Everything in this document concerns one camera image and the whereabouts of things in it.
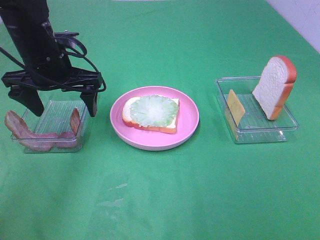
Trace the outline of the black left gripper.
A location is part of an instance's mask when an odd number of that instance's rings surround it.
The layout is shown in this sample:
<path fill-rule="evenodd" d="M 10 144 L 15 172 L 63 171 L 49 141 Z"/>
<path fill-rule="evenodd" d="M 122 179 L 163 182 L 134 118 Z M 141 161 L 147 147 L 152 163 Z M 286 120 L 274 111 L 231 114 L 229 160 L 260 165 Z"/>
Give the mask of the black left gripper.
<path fill-rule="evenodd" d="M 78 67 L 67 66 L 65 69 L 54 66 L 32 68 L 18 61 L 11 54 L 5 56 L 21 67 L 21 70 L 6 72 L 2 77 L 3 84 L 10 88 L 9 98 L 15 100 L 34 115 L 40 117 L 44 112 L 44 105 L 38 91 L 79 92 L 91 117 L 98 112 L 98 93 L 103 91 L 103 77 L 99 71 L 90 71 Z"/>

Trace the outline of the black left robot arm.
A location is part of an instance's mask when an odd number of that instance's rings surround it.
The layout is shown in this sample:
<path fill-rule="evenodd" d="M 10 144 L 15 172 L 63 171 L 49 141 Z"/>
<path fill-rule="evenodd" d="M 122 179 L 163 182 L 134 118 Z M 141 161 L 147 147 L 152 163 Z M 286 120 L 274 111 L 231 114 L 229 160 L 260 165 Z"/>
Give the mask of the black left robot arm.
<path fill-rule="evenodd" d="M 54 32 L 45 0 L 2 0 L 0 17 L 22 58 L 18 61 L 0 50 L 22 68 L 1 78 L 10 89 L 8 96 L 40 117 L 44 106 L 39 91 L 79 92 L 90 116 L 95 117 L 98 94 L 106 90 L 106 83 L 96 67 L 89 71 L 72 66 L 70 56 L 93 65 L 86 47 L 76 39 L 78 33 Z"/>

